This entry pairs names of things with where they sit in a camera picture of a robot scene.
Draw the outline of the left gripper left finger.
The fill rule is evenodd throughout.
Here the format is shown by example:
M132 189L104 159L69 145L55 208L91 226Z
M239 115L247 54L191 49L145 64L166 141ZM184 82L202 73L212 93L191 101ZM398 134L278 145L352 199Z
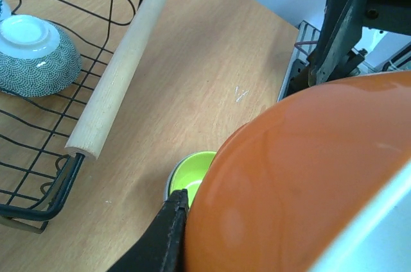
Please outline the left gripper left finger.
M188 191L173 191L144 234L109 271L184 271L187 216Z

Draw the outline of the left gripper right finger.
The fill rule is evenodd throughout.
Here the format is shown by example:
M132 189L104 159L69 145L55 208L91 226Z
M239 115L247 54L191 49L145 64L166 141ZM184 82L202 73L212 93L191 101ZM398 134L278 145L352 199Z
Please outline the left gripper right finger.
M367 0L326 0L324 22L310 62L308 85L324 83L361 39Z

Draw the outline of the orange bowl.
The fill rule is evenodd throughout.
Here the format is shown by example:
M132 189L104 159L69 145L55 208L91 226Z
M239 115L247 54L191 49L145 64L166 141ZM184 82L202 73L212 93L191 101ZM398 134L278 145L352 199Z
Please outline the orange bowl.
M410 73L293 94L220 148L186 271L409 271Z

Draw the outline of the grey scale pattern bowl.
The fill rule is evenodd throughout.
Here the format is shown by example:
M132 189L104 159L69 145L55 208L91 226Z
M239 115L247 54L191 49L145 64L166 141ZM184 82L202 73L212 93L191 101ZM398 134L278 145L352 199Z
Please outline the grey scale pattern bowl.
M82 58L70 36L32 15L1 21L1 91L25 98L66 89L77 79Z

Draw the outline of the blue floral porcelain bowl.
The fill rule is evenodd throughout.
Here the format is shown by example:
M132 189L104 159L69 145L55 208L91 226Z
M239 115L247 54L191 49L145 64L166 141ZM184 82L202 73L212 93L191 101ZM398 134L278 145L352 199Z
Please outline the blue floral porcelain bowl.
M5 20L6 18L12 15L12 11L6 2L6 0L0 0L0 21Z

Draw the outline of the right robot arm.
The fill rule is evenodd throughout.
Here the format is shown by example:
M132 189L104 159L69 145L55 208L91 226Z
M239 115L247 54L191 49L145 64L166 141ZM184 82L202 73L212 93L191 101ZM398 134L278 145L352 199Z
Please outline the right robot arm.
M364 27L410 34L410 0L326 0L311 75L323 82L361 39Z

